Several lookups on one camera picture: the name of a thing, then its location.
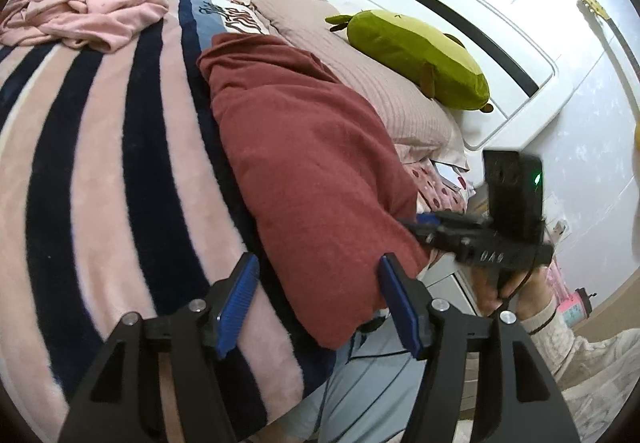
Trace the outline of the person's right hand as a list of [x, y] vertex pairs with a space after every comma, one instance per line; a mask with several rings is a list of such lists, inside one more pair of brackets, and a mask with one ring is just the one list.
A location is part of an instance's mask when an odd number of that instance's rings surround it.
[[518, 298], [515, 314], [525, 321], [541, 312], [553, 299], [545, 267], [514, 273], [501, 288], [490, 281], [488, 270], [472, 267], [471, 281], [477, 307], [483, 316], [494, 313], [506, 299], [514, 296]]

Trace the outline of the right forearm cream sweater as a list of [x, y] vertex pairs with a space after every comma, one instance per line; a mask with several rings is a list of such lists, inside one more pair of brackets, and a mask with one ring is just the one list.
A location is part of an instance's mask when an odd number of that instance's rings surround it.
[[590, 342], [565, 324], [555, 300], [522, 326], [552, 372], [580, 439], [598, 441], [639, 379], [639, 330]]

